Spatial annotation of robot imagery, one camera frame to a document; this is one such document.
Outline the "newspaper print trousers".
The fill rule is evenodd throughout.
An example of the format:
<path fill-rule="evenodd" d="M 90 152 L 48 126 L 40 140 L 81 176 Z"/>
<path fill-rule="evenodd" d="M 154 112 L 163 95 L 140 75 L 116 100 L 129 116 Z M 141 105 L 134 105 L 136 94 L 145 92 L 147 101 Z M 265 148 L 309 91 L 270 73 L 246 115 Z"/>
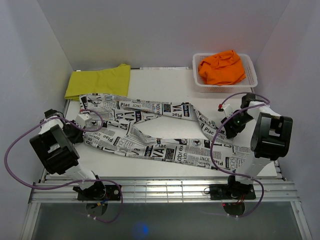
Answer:
<path fill-rule="evenodd" d="M 250 154 L 245 145 L 227 139 L 214 120 L 189 102 L 173 103 L 92 93 L 79 98 L 91 116 L 83 134 L 85 144 L 125 156 L 233 170 Z"/>

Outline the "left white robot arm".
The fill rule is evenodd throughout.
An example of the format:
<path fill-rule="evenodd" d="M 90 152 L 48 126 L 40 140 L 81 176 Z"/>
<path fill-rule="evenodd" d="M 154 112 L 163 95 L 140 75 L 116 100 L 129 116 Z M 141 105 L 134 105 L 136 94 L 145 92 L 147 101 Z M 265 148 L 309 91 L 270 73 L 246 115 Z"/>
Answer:
<path fill-rule="evenodd" d="M 106 186 L 99 177 L 81 166 L 75 144 L 83 142 L 83 131 L 73 121 L 66 123 L 61 112 L 49 109 L 44 113 L 40 132 L 29 142 L 50 174 L 65 175 L 78 186 L 73 190 L 89 200 L 105 200 Z"/>

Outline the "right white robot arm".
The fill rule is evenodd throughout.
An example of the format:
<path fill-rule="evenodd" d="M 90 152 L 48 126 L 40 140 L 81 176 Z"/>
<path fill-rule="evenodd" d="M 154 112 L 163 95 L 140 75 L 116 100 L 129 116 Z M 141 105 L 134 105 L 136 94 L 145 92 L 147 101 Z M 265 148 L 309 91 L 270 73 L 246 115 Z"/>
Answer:
<path fill-rule="evenodd" d="M 240 110 L 233 110 L 224 101 L 218 107 L 218 111 L 225 114 L 221 123 L 228 139 L 241 133 L 248 122 L 255 121 L 250 154 L 234 171 L 236 175 L 230 175 L 227 180 L 225 192 L 232 199 L 252 194 L 253 179 L 271 161 L 287 155 L 293 128 L 291 117 L 274 112 L 267 100 L 257 99 L 253 93 L 247 93 L 241 98 Z"/>

